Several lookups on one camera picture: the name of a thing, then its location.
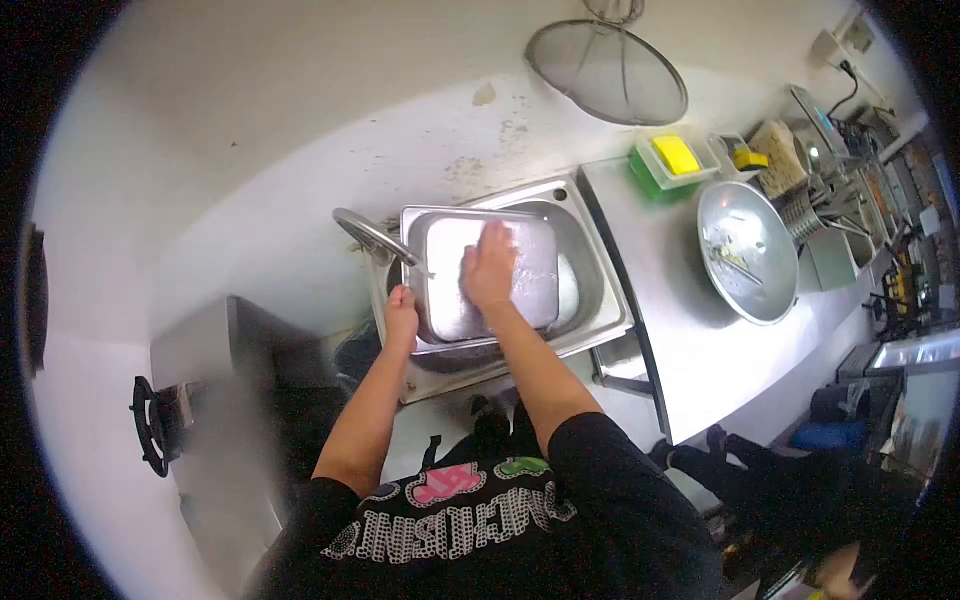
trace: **metal bowl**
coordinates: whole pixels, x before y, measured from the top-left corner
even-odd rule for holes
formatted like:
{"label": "metal bowl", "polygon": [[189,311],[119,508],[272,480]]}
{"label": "metal bowl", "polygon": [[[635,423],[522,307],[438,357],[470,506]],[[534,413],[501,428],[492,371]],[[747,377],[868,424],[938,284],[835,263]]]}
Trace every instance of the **metal bowl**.
{"label": "metal bowl", "polygon": [[747,321],[774,324],[797,297],[797,250],[763,194],[739,181],[700,189],[700,251],[717,292]]}

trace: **faucet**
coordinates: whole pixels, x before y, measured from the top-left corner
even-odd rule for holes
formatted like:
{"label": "faucet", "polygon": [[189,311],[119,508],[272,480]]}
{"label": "faucet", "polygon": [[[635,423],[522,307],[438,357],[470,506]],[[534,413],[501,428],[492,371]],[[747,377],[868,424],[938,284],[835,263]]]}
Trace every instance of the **faucet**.
{"label": "faucet", "polygon": [[370,253],[378,266],[386,267],[394,261],[394,258],[399,258],[408,267],[417,267],[421,264],[419,256],[370,219],[348,208],[334,208],[332,216],[337,225],[344,228],[364,250]]}

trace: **sponge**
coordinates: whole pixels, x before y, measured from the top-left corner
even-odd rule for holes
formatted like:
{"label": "sponge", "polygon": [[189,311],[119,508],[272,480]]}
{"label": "sponge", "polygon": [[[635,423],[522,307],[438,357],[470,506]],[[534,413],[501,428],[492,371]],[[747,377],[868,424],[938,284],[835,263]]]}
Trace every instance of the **sponge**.
{"label": "sponge", "polygon": [[663,159],[663,164],[674,175],[686,175],[700,170],[697,157],[679,135],[661,135],[650,140],[654,149]]}

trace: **metal tray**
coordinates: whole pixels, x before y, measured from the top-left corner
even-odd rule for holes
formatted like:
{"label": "metal tray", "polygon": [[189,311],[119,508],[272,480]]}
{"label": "metal tray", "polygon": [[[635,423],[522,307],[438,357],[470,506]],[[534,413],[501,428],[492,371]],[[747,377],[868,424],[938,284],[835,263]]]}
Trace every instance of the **metal tray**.
{"label": "metal tray", "polygon": [[544,217],[508,210],[405,206],[400,241],[423,261],[426,271],[404,266],[403,281],[417,297],[419,335],[431,344],[487,338],[483,316],[463,291],[463,258],[488,221],[503,221],[519,251],[511,300],[533,328],[551,325],[560,314],[556,234]]}

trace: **power cord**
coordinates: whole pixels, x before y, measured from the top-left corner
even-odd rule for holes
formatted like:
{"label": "power cord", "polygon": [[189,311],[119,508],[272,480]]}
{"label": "power cord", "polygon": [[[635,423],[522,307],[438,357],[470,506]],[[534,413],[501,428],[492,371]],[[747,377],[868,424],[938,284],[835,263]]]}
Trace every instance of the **power cord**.
{"label": "power cord", "polygon": [[843,69],[844,72],[847,73],[847,75],[850,75],[851,79],[853,79],[853,91],[850,92],[850,95],[849,95],[849,96],[844,97],[840,102],[838,102],[838,103],[836,103],[835,105],[833,105],[833,108],[831,108],[830,111],[827,113],[827,119],[830,118],[830,116],[833,114],[833,112],[834,112],[835,110],[837,110],[838,108],[840,108],[840,105],[842,105],[843,103],[845,103],[845,102],[847,102],[848,100],[850,100],[850,98],[852,98],[853,96],[855,96],[855,95],[856,95],[856,91],[857,91],[858,89],[860,89],[860,81],[856,78],[856,73],[853,72],[853,65],[850,64],[850,61],[849,61],[849,60],[842,60],[842,61],[840,62],[840,68]]}

